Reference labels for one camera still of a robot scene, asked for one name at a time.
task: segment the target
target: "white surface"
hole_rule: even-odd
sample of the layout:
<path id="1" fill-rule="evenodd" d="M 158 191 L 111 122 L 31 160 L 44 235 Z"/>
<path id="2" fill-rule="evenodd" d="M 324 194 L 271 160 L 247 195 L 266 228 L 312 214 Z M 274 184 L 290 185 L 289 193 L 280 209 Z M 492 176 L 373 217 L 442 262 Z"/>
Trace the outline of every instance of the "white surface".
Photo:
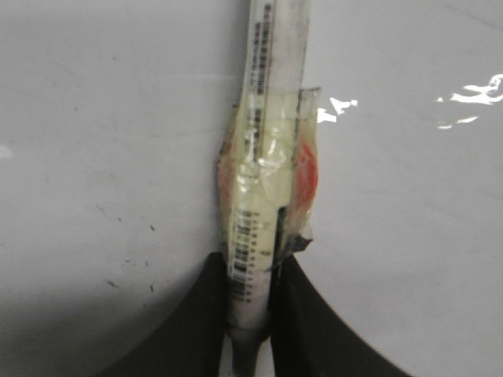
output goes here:
<path id="1" fill-rule="evenodd" d="M 216 249 L 247 8 L 0 2 L 2 377 L 95 372 Z M 502 14 L 495 0 L 313 1 L 304 81 L 336 123 L 319 126 L 316 240 L 299 260 L 418 377 L 503 375 L 503 103 L 451 100 L 503 93 L 473 91 L 503 73 Z M 331 97 L 358 106 L 339 114 Z"/>

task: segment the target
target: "white background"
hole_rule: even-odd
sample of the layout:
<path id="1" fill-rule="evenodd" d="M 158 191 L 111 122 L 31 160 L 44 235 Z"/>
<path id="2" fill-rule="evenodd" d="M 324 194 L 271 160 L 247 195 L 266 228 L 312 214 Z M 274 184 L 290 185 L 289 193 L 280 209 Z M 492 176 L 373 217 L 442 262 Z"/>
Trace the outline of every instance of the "white background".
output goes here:
<path id="1" fill-rule="evenodd" d="M 247 11 L 0 1 L 2 377 L 103 368 L 218 249 Z M 503 104 L 450 100 L 503 73 L 502 14 L 497 0 L 313 0 L 305 85 L 329 114 L 330 97 L 358 106 L 318 127 L 316 240 L 299 261 L 417 377 L 503 375 Z M 272 371 L 263 352 L 259 377 Z"/>

